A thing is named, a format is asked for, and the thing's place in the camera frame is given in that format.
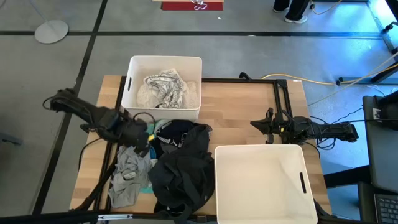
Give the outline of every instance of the black pants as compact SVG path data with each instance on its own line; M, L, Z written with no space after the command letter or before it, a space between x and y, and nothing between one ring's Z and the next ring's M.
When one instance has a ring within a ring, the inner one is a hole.
M293 0L289 12L286 14L286 19L300 20L309 2L310 0ZM288 6L289 0L275 0L274 9L277 11L283 11L288 8Z

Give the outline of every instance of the red mat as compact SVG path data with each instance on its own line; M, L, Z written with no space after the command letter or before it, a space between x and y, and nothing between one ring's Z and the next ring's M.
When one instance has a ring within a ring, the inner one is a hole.
M197 11L222 11L222 2L206 2L207 8ZM162 10L165 11L196 11L196 4L192 2L162 2Z

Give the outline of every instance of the wooden table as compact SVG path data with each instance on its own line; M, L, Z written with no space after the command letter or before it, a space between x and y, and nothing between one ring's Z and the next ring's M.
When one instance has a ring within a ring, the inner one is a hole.
M115 107L121 76L106 75L99 93L97 106ZM302 82L287 80L290 104L294 116L309 117L307 100ZM280 90L282 108L285 103ZM264 119L269 107L276 109L274 88L270 84L258 83L202 83L201 109L198 123L209 124L213 128L209 151L217 146L237 144L264 144L265 137L249 122ZM87 142L98 138L90 133ZM280 144L280 137L274 137L275 144ZM106 142L100 140L86 148L80 171L76 180L70 208L79 206L98 182L103 164ZM315 200L325 211L331 213L323 172L318 152L309 145L302 146L305 164ZM111 158L116 152L112 148ZM105 209L109 188L105 185L101 196L100 209ZM111 209L112 212L153 213L156 203L154 194L140 193L134 206ZM196 212L198 215L216 215L215 194L208 203Z

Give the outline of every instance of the black jacket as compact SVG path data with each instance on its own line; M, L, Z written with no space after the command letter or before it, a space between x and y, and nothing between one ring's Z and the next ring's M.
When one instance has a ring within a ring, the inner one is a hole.
M182 222L213 195L214 159L207 152L207 127L205 124L194 127L187 133L184 145L164 154L149 172L158 200L154 211L162 218Z

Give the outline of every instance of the clothing pile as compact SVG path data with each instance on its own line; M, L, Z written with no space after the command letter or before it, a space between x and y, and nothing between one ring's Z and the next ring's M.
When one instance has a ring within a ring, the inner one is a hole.
M158 121L144 158L120 147L108 194L112 207L134 205L139 193L154 193L154 212L175 222L204 206L215 189L214 159L208 152L212 128L191 121Z
M176 69L161 71L144 79L137 93L137 104L141 108L197 108L197 83L185 83Z

